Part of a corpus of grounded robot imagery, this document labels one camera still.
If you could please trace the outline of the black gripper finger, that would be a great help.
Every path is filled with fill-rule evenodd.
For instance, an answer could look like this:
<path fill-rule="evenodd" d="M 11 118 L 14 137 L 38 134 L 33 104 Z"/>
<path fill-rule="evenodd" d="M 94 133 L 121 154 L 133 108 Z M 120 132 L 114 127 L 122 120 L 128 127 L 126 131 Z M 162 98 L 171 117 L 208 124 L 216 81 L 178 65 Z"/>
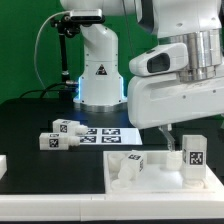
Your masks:
<path fill-rule="evenodd" d="M 171 135 L 172 125 L 171 124 L 161 125 L 159 127 L 159 130 L 167 140 L 167 148 L 170 151 L 174 151 L 175 150 L 175 139 Z"/>

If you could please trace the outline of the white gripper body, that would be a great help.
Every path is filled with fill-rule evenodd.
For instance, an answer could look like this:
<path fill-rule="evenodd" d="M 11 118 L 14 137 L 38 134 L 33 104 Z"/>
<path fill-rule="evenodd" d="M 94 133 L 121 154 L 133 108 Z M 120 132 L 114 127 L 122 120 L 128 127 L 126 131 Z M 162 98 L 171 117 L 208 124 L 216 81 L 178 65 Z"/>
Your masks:
<path fill-rule="evenodd" d="M 180 80 L 188 59 L 183 43 L 159 45 L 132 59 L 128 85 L 128 117 L 139 129 L 224 113 L 224 60 L 213 78 Z"/>

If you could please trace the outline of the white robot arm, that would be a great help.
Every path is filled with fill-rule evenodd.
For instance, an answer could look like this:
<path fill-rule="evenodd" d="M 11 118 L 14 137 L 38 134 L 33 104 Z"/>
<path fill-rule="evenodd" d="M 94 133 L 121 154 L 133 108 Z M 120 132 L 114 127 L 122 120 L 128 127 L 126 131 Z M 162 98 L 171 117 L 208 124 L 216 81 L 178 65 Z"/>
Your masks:
<path fill-rule="evenodd" d="M 224 113 L 222 0 L 60 0 L 74 17 L 136 18 L 128 116 L 138 129 Z"/>

